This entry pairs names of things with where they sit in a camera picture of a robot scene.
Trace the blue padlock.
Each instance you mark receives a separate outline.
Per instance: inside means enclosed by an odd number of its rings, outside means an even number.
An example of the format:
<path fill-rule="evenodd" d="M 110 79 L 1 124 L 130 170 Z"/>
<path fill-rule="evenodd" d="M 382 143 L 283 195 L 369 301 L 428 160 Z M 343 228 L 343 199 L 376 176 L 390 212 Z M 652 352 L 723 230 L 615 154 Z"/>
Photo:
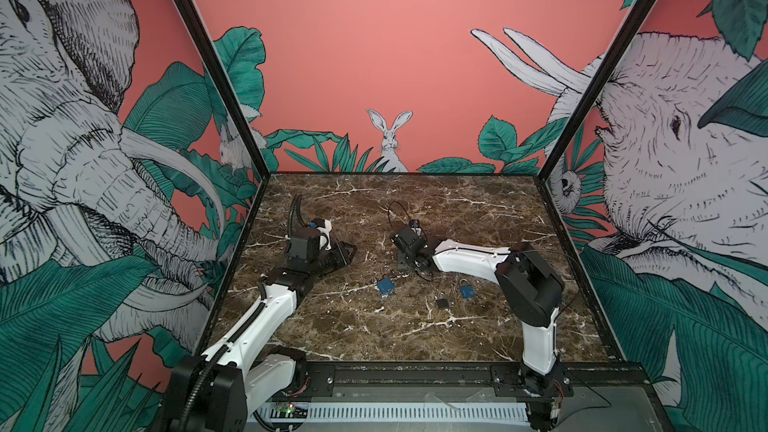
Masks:
<path fill-rule="evenodd" d="M 382 298 L 386 298 L 395 293 L 395 284 L 389 277 L 380 279 L 377 282 L 377 289 Z"/>
<path fill-rule="evenodd" d="M 475 289 L 468 281 L 463 281 L 460 284 L 460 293 L 464 299 L 472 299 L 476 296 Z"/>

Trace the blue padlock front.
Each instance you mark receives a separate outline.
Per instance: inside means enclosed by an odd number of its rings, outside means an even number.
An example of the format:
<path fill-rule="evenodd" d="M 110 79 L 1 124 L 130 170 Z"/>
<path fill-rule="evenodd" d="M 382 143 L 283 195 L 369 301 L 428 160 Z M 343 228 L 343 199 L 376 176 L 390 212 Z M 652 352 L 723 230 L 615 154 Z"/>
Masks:
<path fill-rule="evenodd" d="M 464 299 L 472 299 L 476 296 L 475 289 L 468 281 L 463 281 L 460 284 L 460 293 Z"/>

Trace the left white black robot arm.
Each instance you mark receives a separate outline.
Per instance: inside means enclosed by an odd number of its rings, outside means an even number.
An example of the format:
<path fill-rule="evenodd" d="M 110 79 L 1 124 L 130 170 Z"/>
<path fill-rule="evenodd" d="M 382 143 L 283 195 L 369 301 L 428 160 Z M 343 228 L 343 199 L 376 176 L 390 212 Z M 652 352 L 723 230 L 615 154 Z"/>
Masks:
<path fill-rule="evenodd" d="M 290 235 L 283 261 L 259 284 L 259 298 L 214 345 L 183 358 L 171 378 L 151 431 L 242 431 L 275 393 L 308 384 L 302 353 L 259 354 L 315 282 L 351 264 L 357 247 L 331 237 L 319 221 Z"/>

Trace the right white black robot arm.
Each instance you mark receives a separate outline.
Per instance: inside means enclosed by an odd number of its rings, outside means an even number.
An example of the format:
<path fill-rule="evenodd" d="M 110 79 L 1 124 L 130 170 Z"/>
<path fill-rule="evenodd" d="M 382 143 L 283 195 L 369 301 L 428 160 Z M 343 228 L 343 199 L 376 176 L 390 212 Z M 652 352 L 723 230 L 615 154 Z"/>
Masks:
<path fill-rule="evenodd" d="M 528 243 L 485 247 L 429 237 L 416 224 L 392 234 L 398 260 L 419 273 L 457 273 L 499 286 L 522 324 L 520 381 L 532 397 L 563 398 L 567 384 L 556 351 L 556 320 L 564 283 Z"/>

